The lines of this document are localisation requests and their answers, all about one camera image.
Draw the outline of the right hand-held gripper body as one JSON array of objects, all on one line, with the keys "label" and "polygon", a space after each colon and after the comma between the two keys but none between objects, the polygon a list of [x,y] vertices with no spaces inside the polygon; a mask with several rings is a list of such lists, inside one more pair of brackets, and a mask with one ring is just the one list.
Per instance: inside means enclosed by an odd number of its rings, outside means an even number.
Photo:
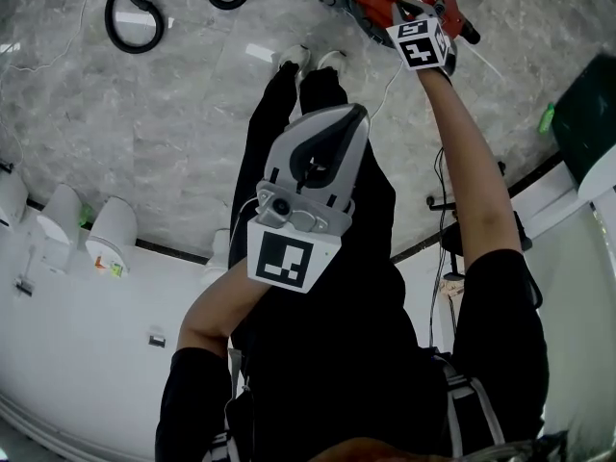
[{"label": "right hand-held gripper body", "polygon": [[422,14],[389,27],[387,33],[409,71],[440,69],[446,76],[453,75],[457,47],[438,17]]}]

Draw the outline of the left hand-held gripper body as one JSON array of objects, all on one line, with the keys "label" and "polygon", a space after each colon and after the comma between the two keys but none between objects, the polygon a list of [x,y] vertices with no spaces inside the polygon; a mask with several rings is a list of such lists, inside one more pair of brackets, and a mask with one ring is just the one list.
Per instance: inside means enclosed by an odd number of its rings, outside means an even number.
[{"label": "left hand-held gripper body", "polygon": [[247,271],[257,281],[308,293],[342,247],[352,224],[356,165],[310,168],[294,179],[270,167],[257,184],[256,215],[247,223]]}]

